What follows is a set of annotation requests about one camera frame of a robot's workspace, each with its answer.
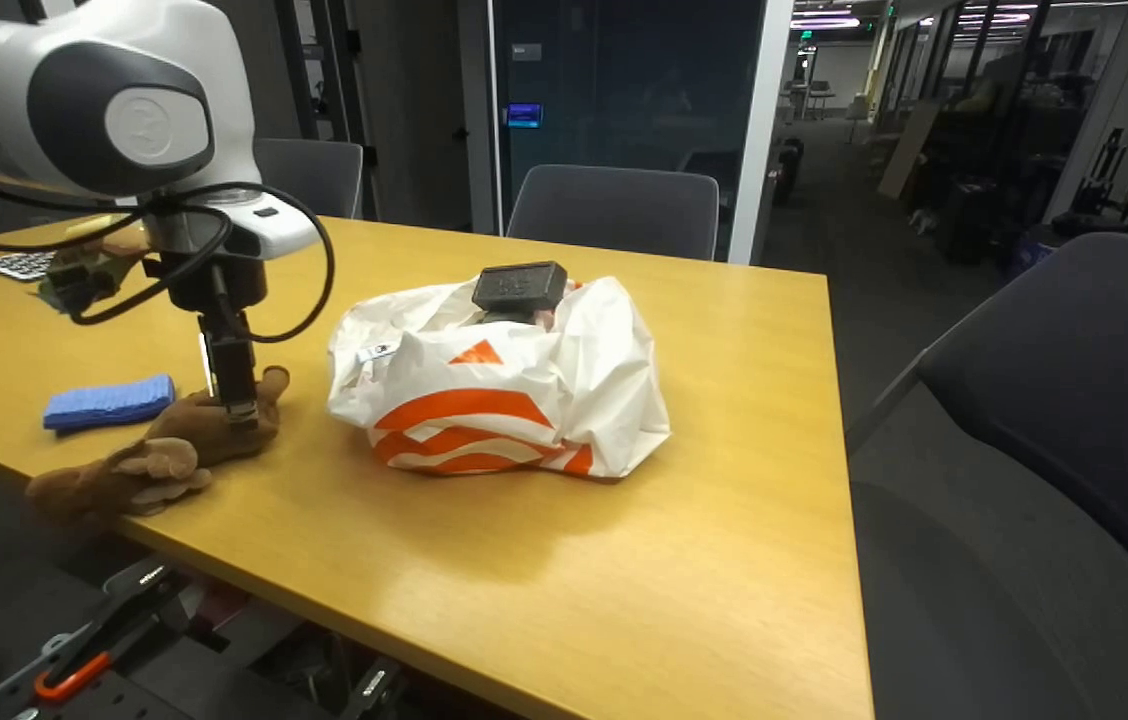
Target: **blue object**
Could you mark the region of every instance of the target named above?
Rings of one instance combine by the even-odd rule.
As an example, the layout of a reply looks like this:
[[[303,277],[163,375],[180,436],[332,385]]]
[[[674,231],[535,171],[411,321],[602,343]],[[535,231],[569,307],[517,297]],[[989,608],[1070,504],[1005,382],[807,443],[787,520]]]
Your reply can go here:
[[[147,375],[137,385],[72,389],[46,399],[42,428],[82,433],[104,425],[141,425],[171,403],[171,375]]]

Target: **black office chair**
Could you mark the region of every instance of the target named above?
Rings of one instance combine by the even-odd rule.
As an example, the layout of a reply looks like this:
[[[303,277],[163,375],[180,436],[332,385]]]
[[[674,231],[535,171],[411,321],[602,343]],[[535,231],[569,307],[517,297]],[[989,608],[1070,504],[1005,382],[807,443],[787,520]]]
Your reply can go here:
[[[269,183],[320,216],[363,216],[363,147],[348,142],[259,138],[250,143]]]
[[[910,389],[999,467],[857,475],[880,718],[1128,718],[1128,237],[1061,249],[929,343],[851,425],[857,460]]]
[[[508,237],[713,259],[719,183],[695,171],[535,164]]]

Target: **stuffed toy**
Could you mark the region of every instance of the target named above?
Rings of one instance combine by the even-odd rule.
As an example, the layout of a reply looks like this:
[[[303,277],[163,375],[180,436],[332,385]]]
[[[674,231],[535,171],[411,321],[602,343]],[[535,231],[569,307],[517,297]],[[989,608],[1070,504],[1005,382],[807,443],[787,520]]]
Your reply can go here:
[[[230,422],[209,392],[180,396],[129,450],[54,467],[29,484],[29,502],[54,520],[114,520],[189,502],[212,484],[212,467],[265,452],[278,433],[287,367],[256,382],[256,422]]]

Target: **plastic bag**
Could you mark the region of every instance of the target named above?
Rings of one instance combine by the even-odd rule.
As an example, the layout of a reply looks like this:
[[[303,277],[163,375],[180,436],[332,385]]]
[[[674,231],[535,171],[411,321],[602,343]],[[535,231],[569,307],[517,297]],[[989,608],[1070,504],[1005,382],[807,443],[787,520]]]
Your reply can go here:
[[[332,341],[327,412],[389,467],[627,475],[669,436],[651,335],[602,277],[550,326],[478,321],[474,285],[363,300]]]

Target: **wire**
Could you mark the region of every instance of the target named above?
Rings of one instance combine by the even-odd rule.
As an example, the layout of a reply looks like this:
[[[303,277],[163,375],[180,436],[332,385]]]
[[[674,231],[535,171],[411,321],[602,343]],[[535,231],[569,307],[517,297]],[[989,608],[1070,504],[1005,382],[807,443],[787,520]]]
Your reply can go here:
[[[42,187],[5,187],[0,183],[0,199],[6,205],[29,205],[29,210],[54,210],[54,214],[118,214],[129,210],[129,199],[76,199],[76,198],[54,198],[54,192],[42,192]]]
[[[189,281],[193,273],[198,273],[198,269],[223,249],[230,223],[229,223],[229,216],[214,214],[214,210],[185,210],[185,214],[205,214],[205,216],[214,216],[214,219],[219,219],[219,223],[214,223],[214,237],[212,237],[189,263],[180,263],[175,273],[158,277],[154,285],[147,285],[147,287],[141,287],[141,292],[131,292],[131,297],[124,297],[124,300],[114,300],[114,305],[90,311],[90,318],[72,311],[72,321],[82,326],[82,328],[87,328],[87,326],[107,326],[107,321],[129,318],[131,307],[154,300],[158,292],[175,287],[175,285]]]
[[[320,252],[323,252],[323,281],[320,281],[317,305],[284,332],[250,332],[247,328],[247,341],[250,343],[284,343],[284,341],[306,332],[320,321],[320,311],[327,307],[327,300],[332,300],[334,249],[332,249],[332,237],[327,237],[323,219],[303,199],[296,199],[296,198],[287,198],[287,192],[278,192],[271,183],[250,183],[250,180],[205,183],[205,187],[189,187],[189,192],[145,199],[145,205],[129,210],[118,219],[112,219],[104,229],[90,229],[90,231],[79,231],[79,237],[69,237],[69,241],[54,241],[54,244],[0,244],[0,252],[59,252],[59,249],[97,244],[97,241],[104,241],[104,237],[112,237],[112,231],[118,231],[129,223],[141,223],[141,219],[147,219],[154,214],[209,214],[209,216],[219,219],[214,237],[189,263],[180,263],[175,273],[158,277],[154,285],[147,285],[147,287],[131,292],[129,300],[114,300],[114,305],[107,305],[107,307],[98,307],[90,318],[72,311],[72,321],[82,326],[82,328],[87,326],[107,326],[107,321],[147,305],[152,297],[175,287],[185,277],[205,269],[229,244],[230,219],[219,210],[189,205],[189,199],[212,198],[212,192],[269,192],[269,198],[278,198],[284,205],[291,205],[303,219],[311,219],[311,229],[320,237]],[[15,198],[15,192],[5,192],[5,187],[0,187],[0,198],[15,199],[15,205],[41,205],[41,210],[63,210],[63,214],[114,214],[114,205],[97,205],[97,210],[79,205],[76,210],[76,205],[54,205],[54,199],[42,199],[42,198]]]
[[[320,311],[327,307],[332,285],[334,285],[334,249],[332,249],[332,237],[327,237],[323,219],[320,219],[303,199],[296,199],[296,198],[287,198],[287,192],[278,192],[278,187],[271,187],[271,183],[247,183],[247,180],[205,183],[205,187],[193,187],[193,192],[175,192],[171,199],[185,205],[185,199],[193,199],[193,198],[230,192],[230,187],[278,198],[278,199],[291,205],[300,216],[306,216],[311,229],[317,229],[317,237],[320,237],[323,281],[320,281],[317,305],[311,305],[291,328],[284,328],[284,332],[269,332],[269,335],[265,335],[265,332],[247,332],[250,343],[284,343],[284,341],[306,332],[306,328],[320,321]]]

